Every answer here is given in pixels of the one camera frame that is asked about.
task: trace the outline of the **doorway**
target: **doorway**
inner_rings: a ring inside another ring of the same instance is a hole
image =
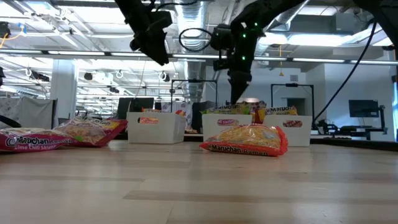
[[[305,116],[305,98],[288,98],[287,99],[287,106],[289,107],[296,107],[297,115]]]

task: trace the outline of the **red noodle package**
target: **red noodle package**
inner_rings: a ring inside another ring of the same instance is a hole
[[[281,156],[287,152],[287,145],[286,135],[279,127],[252,124],[229,128],[207,139],[200,147],[214,152]]]
[[[69,134],[42,128],[0,130],[0,151],[41,152],[77,142]]]
[[[58,131],[70,134],[78,142],[72,146],[106,146],[127,125],[126,120],[100,120],[94,118],[74,118],[59,127]]]

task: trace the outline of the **computer monitor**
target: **computer monitor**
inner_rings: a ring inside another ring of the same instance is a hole
[[[378,118],[377,100],[349,100],[349,116],[352,118]]]

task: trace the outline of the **robotic arm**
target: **robotic arm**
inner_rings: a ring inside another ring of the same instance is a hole
[[[115,0],[121,12],[134,31],[130,43],[132,50],[140,50],[160,65],[169,62],[164,46],[166,33],[163,28],[172,23],[169,12],[155,11],[155,0],[148,6],[141,0]],[[392,43],[398,45],[398,20],[396,19],[398,0],[353,0],[369,11],[384,29]],[[257,40],[264,35],[263,28],[280,13],[299,5],[304,0],[256,0],[248,4],[231,23],[215,27],[210,46],[220,52],[219,60],[214,61],[215,70],[229,69],[231,103],[235,104],[252,80],[251,65]],[[227,59],[221,59],[221,51],[226,50]]]
[[[369,11],[374,16],[392,43],[397,46],[398,0],[353,1],[358,7]],[[230,26],[220,24],[214,29],[210,45],[220,51],[220,58],[214,62],[214,69],[229,69],[232,104],[239,100],[252,80],[250,69],[257,40],[264,35],[263,28],[280,13],[303,2],[304,0],[257,0],[248,4]],[[221,50],[227,51],[227,59],[221,59]]]

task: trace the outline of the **red label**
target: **red label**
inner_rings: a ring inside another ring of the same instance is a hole
[[[235,119],[219,119],[217,124],[219,126],[235,126],[239,124],[239,121]]]
[[[144,118],[141,117],[139,118],[139,123],[140,124],[158,124],[159,119],[158,118]]]
[[[285,128],[301,128],[303,126],[302,121],[285,121],[284,127]]]

